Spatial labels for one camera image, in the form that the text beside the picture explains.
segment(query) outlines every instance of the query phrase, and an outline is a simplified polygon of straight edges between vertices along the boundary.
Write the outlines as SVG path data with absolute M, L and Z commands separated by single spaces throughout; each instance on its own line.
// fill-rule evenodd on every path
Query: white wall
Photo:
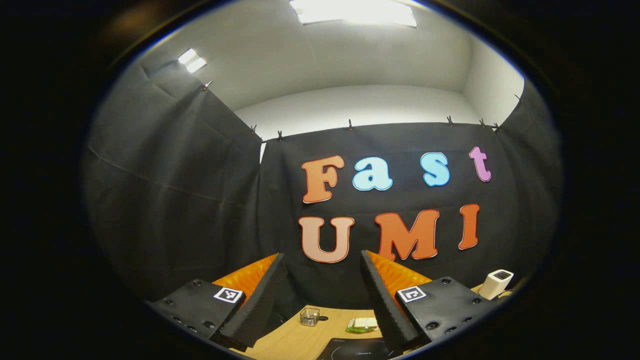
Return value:
M 472 37 L 472 59 L 464 96 L 484 119 L 498 125 L 507 119 L 524 89 L 524 78 L 507 60 Z
M 236 111 L 263 140 L 311 131 L 397 122 L 478 124 L 480 116 L 459 93 L 401 85 L 325 88 L 288 95 Z

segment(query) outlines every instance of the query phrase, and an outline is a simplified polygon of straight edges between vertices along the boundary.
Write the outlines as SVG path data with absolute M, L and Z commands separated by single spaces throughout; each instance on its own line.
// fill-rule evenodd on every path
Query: wooden table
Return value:
M 347 324 L 353 318 L 374 317 L 373 310 L 332 309 L 311 305 L 306 307 L 320 309 L 320 315 L 327 316 L 329 320 L 318 321 L 316 326 L 305 326 L 300 324 L 300 317 L 296 315 L 259 339 L 253 348 L 247 348 L 246 352 L 240 353 L 257 360 L 316 360 L 332 338 L 382 337 L 380 330 L 365 334 L 345 331 Z

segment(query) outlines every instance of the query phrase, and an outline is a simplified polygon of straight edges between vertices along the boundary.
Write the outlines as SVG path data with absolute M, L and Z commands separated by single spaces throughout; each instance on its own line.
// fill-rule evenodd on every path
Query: white device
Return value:
M 478 294 L 485 299 L 491 300 L 500 295 L 507 288 L 507 285 L 512 278 L 513 272 L 508 272 L 507 270 L 496 270 L 486 276 L 486 280 L 484 280 L 484 284 L 478 291 Z

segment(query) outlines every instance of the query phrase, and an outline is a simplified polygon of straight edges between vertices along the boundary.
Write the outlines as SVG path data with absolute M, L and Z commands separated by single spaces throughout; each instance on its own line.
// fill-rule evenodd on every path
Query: ceiling light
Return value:
M 393 0 L 293 0 L 303 25 L 347 20 L 362 23 L 390 22 L 416 27 L 411 7 Z
M 192 61 L 189 65 L 187 65 L 187 70 L 189 70 L 190 73 L 194 73 L 194 72 L 198 71 L 204 65 L 207 65 L 207 63 L 204 61 L 204 59 L 203 58 L 197 58 L 196 60 Z
M 186 64 L 189 60 L 191 60 L 194 56 L 196 56 L 196 52 L 193 49 L 188 49 L 187 51 L 185 51 L 182 55 L 180 55 L 180 57 L 178 58 L 178 61 L 181 64 Z

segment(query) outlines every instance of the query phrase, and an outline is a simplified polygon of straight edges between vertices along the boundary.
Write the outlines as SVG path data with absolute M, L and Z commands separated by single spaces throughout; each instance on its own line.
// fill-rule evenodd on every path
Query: letter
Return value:
M 472 248 L 478 244 L 476 237 L 477 215 L 480 211 L 480 205 L 469 204 L 460 208 L 460 213 L 465 219 L 465 225 L 462 230 L 462 241 L 458 245 L 458 249 L 465 250 Z
M 353 176 L 353 186 L 361 192 L 368 192 L 374 188 L 384 191 L 394 183 L 389 178 L 389 167 L 384 159 L 364 158 L 356 163 L 355 168 L 359 172 Z
M 302 251 L 307 257 L 318 263 L 337 263 L 344 260 L 349 253 L 349 230 L 355 220 L 347 217 L 331 219 L 335 227 L 335 250 L 331 252 L 320 249 L 320 227 L 324 220 L 316 217 L 302 217 L 298 220 L 302 226 Z
M 484 167 L 484 161 L 486 160 L 486 154 L 480 151 L 479 147 L 474 147 L 469 153 L 469 158 L 474 160 L 476 165 L 476 173 L 480 180 L 487 182 L 491 180 L 491 172 Z
M 429 186 L 442 186 L 449 182 L 449 169 L 447 157 L 441 152 L 427 152 L 420 158 L 420 166 L 427 173 L 424 174 L 424 182 Z
M 396 256 L 391 252 L 396 247 L 398 255 L 405 260 L 413 246 L 418 243 L 411 255 L 413 259 L 432 258 L 438 254 L 435 248 L 436 220 L 440 213 L 437 210 L 421 211 L 415 218 L 411 231 L 406 229 L 400 215 L 385 213 L 376 216 L 376 223 L 380 225 L 380 251 L 378 254 L 391 261 Z
M 302 197 L 302 201 L 311 204 L 331 199 L 331 192 L 324 188 L 324 183 L 334 187 L 338 183 L 338 173 L 333 167 L 343 166 L 344 160 L 338 155 L 302 164 L 302 168 L 307 172 L 307 193 Z

